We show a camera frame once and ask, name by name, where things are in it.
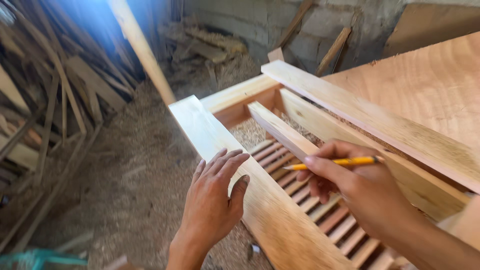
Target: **stone wall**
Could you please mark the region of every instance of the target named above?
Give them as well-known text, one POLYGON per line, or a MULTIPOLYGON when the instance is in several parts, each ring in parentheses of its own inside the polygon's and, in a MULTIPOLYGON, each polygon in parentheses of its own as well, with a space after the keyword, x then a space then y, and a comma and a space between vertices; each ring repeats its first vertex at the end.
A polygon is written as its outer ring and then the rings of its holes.
MULTIPOLYGON (((214 30, 238 35, 259 64, 279 40, 302 0, 185 0, 185 13, 214 30)), ((287 62, 313 73, 344 26, 352 33, 336 70, 379 59, 405 5, 410 2, 480 6, 480 0, 313 0, 313 6, 284 47, 287 62)), ((332 63, 325 74, 333 70, 332 63)))

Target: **plywood sheet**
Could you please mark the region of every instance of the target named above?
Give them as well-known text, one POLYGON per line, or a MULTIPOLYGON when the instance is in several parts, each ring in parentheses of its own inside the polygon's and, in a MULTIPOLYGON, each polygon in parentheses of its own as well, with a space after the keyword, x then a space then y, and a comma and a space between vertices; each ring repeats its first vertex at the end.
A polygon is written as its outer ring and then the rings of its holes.
POLYGON ((480 8, 408 4, 388 38, 383 57, 480 31, 480 8))
POLYGON ((480 32, 323 79, 480 149, 480 32))

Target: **wood scrap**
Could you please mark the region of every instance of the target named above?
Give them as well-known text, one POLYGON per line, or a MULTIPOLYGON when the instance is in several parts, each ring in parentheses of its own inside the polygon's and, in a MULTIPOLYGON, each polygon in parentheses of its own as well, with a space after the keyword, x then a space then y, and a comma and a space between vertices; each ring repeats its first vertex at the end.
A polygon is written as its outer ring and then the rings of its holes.
POLYGON ((322 61, 318 65, 317 69, 315 70, 315 76, 320 77, 328 68, 328 65, 333 60, 335 55, 337 54, 338 50, 343 48, 345 42, 347 41, 348 36, 350 35, 351 28, 344 27, 342 32, 336 37, 335 42, 328 50, 327 54, 323 57, 322 61))
POLYGON ((290 36, 293 34, 303 17, 305 16, 305 13, 307 13, 308 9, 312 6, 312 0, 303 0, 302 3, 300 4, 300 7, 297 11, 297 14, 295 14, 295 17, 293 20, 290 22, 288 25, 288 28, 286 31, 282 34, 280 39, 275 43, 273 46, 274 48, 281 48, 283 47, 290 36))

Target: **pencil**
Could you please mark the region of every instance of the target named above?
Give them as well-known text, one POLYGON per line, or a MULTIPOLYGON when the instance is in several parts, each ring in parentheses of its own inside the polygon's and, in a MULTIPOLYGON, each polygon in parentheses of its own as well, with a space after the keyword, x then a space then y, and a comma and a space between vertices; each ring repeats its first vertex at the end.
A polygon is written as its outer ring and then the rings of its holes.
MULTIPOLYGON (((332 160, 332 161, 341 166, 356 166, 356 165, 383 163, 385 159, 379 156, 371 156, 371 157, 358 157, 358 158, 340 159, 340 160, 332 160)), ((291 171, 308 170, 305 164, 290 165, 290 166, 283 167, 283 169, 291 170, 291 171)))

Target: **fingernail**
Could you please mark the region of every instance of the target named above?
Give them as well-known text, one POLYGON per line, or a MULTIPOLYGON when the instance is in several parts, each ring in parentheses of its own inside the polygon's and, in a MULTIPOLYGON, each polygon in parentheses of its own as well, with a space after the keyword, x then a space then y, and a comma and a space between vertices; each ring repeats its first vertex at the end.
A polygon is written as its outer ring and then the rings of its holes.
POLYGON ((250 177, 248 175, 243 175, 240 177, 240 180, 244 181, 247 185, 250 183, 250 177))

